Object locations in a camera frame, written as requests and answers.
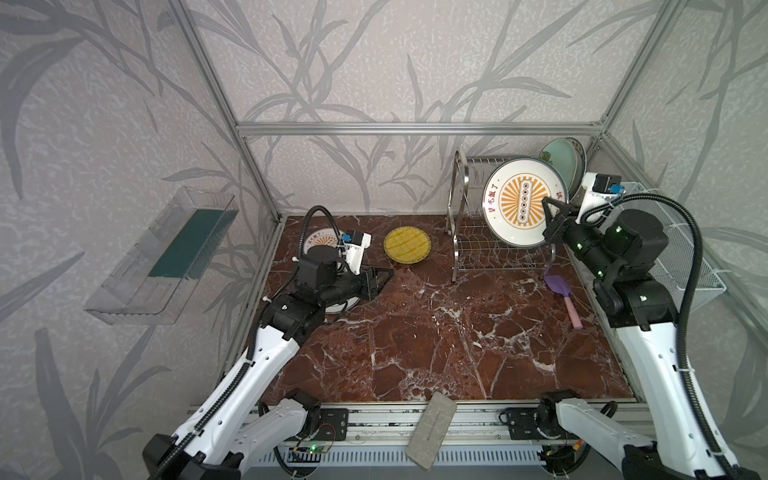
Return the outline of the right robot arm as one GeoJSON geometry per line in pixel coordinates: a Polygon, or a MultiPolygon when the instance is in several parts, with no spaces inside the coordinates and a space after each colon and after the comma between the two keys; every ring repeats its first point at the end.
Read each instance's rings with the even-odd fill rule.
{"type": "Polygon", "coordinates": [[[615,404],[595,409],[572,390],[541,397],[532,431],[550,441],[580,440],[626,479],[758,478],[739,464],[717,430],[689,360],[687,330],[704,253],[692,214],[677,201],[650,193],[616,196],[584,212],[550,197],[542,206],[545,240],[566,245],[594,276],[596,299],[637,371],[655,436],[616,421],[615,404]],[[669,207],[690,230],[693,252],[679,304],[649,273],[668,244],[656,216],[625,208],[608,228],[598,228],[618,206],[638,201],[669,207]]]}

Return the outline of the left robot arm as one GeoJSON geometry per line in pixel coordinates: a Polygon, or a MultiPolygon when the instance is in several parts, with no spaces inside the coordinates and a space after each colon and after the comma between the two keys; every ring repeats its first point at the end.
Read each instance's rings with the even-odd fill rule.
{"type": "Polygon", "coordinates": [[[334,234],[330,245],[297,247],[294,270],[264,305],[247,347],[203,404],[173,434],[155,435],[142,457],[152,479],[239,479],[280,443],[303,439],[319,427],[317,399],[293,391],[276,407],[252,412],[283,367],[298,353],[327,313],[375,299],[393,278],[388,267],[363,262],[368,233],[339,229],[330,211],[313,206],[309,227],[321,213],[334,234]]]}

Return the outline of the yellow green woven plate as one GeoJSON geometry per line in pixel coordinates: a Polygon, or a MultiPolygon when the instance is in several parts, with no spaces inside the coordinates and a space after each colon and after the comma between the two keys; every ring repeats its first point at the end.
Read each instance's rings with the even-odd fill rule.
{"type": "Polygon", "coordinates": [[[432,250],[427,233],[411,226],[391,230],[383,242],[386,255],[400,264],[416,264],[426,259],[432,250]]]}

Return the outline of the light green flower plate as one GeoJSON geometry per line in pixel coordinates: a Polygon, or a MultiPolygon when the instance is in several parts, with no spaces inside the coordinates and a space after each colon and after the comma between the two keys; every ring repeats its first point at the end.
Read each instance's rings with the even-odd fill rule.
{"type": "Polygon", "coordinates": [[[569,195],[569,187],[575,170],[575,154],[567,137],[552,140],[539,152],[539,158],[551,164],[560,174],[568,187],[569,195]]]}

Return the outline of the dark green rimmed white plate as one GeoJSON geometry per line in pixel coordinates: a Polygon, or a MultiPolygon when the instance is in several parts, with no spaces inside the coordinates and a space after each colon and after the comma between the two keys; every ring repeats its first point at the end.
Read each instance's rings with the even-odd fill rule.
{"type": "Polygon", "coordinates": [[[571,143],[575,154],[575,170],[569,187],[569,197],[574,198],[581,188],[586,173],[587,156],[583,144],[578,139],[575,137],[567,137],[567,140],[571,143]]]}

